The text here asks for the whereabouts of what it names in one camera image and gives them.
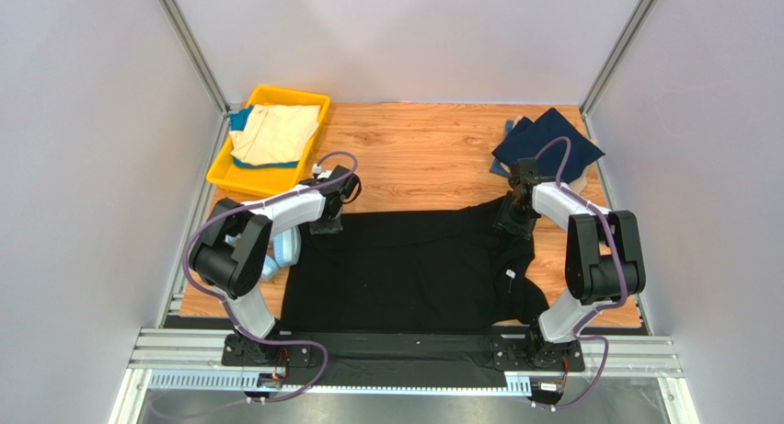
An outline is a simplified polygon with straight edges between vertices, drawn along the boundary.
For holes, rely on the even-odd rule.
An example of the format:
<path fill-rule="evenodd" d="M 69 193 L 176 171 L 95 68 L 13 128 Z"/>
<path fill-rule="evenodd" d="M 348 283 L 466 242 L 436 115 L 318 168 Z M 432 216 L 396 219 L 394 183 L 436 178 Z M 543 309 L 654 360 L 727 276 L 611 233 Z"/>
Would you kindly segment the black t shirt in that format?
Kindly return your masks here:
<path fill-rule="evenodd" d="M 548 308 L 532 240 L 498 230 L 502 201 L 459 210 L 350 213 L 335 235 L 300 229 L 281 322 L 290 330 L 475 332 Z"/>

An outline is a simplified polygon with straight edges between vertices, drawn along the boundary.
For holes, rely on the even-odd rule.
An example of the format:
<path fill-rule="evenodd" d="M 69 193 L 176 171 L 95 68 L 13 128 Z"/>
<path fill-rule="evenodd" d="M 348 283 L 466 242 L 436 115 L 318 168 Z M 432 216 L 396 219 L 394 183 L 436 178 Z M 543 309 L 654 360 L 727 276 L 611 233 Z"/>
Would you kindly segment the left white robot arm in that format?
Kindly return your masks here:
<path fill-rule="evenodd" d="M 301 225 L 312 235 L 339 233 L 342 207 L 360 187 L 352 170 L 337 166 L 261 201 L 219 201 L 185 246 L 185 276 L 224 306 L 241 336 L 265 343 L 276 323 L 259 289 L 268 245 L 298 237 Z"/>

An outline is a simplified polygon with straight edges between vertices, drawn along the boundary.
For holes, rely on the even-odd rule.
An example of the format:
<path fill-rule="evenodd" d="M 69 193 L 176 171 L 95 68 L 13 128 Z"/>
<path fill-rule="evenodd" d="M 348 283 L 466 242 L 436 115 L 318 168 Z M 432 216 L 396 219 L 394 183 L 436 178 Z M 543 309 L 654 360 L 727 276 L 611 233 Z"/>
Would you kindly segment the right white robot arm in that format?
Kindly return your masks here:
<path fill-rule="evenodd" d="M 536 221 L 546 216 L 567 234 L 566 288 L 533 324 L 534 342 L 572 342 L 599 313 L 623 306 L 644 290 L 646 270 L 633 212 L 588 201 L 558 176 L 542 174 L 534 158 L 511 166 L 509 184 L 497 228 L 530 238 Z"/>

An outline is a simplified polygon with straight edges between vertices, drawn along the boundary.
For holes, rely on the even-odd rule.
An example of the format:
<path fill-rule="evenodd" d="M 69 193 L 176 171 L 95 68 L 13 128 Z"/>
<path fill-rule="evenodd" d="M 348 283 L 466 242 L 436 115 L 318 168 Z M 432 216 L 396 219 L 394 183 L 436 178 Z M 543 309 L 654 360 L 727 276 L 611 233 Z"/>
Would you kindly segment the light blue headphones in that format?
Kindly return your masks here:
<path fill-rule="evenodd" d="M 282 269 L 295 265 L 300 257 L 301 236 L 297 228 L 288 229 L 277 234 L 271 240 L 272 253 L 268 254 L 262 248 L 263 240 L 269 240 L 266 228 L 247 226 L 243 233 L 223 234 L 222 240 L 230 248 L 242 246 L 245 252 L 239 258 L 234 258 L 238 276 L 237 283 L 246 285 L 256 284 L 258 281 L 269 281 Z"/>

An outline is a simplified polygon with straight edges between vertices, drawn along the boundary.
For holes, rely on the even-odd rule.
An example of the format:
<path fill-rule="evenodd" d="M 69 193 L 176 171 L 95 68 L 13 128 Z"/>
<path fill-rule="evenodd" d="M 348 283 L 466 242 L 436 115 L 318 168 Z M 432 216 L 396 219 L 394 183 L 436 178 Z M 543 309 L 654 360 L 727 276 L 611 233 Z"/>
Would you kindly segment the cream t shirt in tray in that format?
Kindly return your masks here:
<path fill-rule="evenodd" d="M 261 165 L 297 161 L 317 129 L 317 106 L 254 106 L 245 130 L 230 132 L 231 155 Z"/>

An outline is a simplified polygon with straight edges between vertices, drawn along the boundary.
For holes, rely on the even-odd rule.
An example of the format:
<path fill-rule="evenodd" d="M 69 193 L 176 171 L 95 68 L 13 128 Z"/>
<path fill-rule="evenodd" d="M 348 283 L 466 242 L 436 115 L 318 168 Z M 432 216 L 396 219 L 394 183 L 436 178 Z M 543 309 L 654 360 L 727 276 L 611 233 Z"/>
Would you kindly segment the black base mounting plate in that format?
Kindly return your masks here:
<path fill-rule="evenodd" d="M 250 370 L 256 387 L 279 376 L 284 386 L 490 388 L 503 386 L 506 372 L 549 378 L 585 373 L 579 344 L 536 353 L 526 333 L 526 327 L 451 334 L 291 332 L 263 345 L 234 332 L 224 337 L 220 365 Z"/>

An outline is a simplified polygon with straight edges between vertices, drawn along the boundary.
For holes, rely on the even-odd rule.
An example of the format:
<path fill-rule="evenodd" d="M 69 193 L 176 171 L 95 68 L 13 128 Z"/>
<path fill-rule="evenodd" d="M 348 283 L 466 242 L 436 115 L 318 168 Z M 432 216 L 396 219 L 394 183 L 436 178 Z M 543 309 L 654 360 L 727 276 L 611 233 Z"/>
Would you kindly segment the teal t shirt in tray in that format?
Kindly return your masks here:
<path fill-rule="evenodd" d="M 231 112 L 229 114 L 229 132 L 242 132 L 245 130 L 245 127 L 248 122 L 248 117 L 253 110 L 254 106 L 251 105 L 249 107 L 245 107 L 243 109 L 239 109 L 237 111 Z M 297 161 L 293 162 L 286 162 L 286 163 L 268 163 L 268 164 L 261 164 L 261 165 L 252 165 L 245 162 L 240 161 L 237 158 L 233 158 L 233 162 L 235 166 L 246 168 L 246 169 L 264 169 L 264 168 L 295 168 L 298 166 Z"/>

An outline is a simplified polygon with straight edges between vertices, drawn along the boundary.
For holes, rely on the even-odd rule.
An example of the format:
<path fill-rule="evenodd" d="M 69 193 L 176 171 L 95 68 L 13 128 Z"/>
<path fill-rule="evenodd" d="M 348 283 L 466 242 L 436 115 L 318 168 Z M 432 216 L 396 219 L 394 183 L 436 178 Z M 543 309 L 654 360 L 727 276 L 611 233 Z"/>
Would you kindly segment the aluminium frame rail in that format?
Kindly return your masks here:
<path fill-rule="evenodd" d="M 207 212 L 209 202 L 214 195 L 214 185 L 210 184 L 205 176 L 224 143 L 227 134 L 227 115 L 228 110 L 230 110 L 230 104 L 225 98 L 225 94 L 219 86 L 217 78 L 190 27 L 185 13 L 179 4 L 179 0 L 157 1 L 162 7 L 164 14 L 167 16 L 170 25 L 174 29 L 183 50 L 210 99 L 213 113 L 217 117 L 217 122 L 212 126 L 213 135 L 210 137 L 212 144 L 200 163 L 196 192 L 186 206 L 187 218 L 185 219 L 186 224 L 179 244 L 180 248 L 175 251 L 175 263 L 168 277 L 163 302 L 156 320 L 156 326 L 161 328 L 165 325 L 167 318 L 171 314 L 177 315 L 179 313 L 181 300 L 184 298 L 187 279 L 181 268 L 182 247 L 186 245 L 192 232 L 200 225 L 200 222 Z"/>

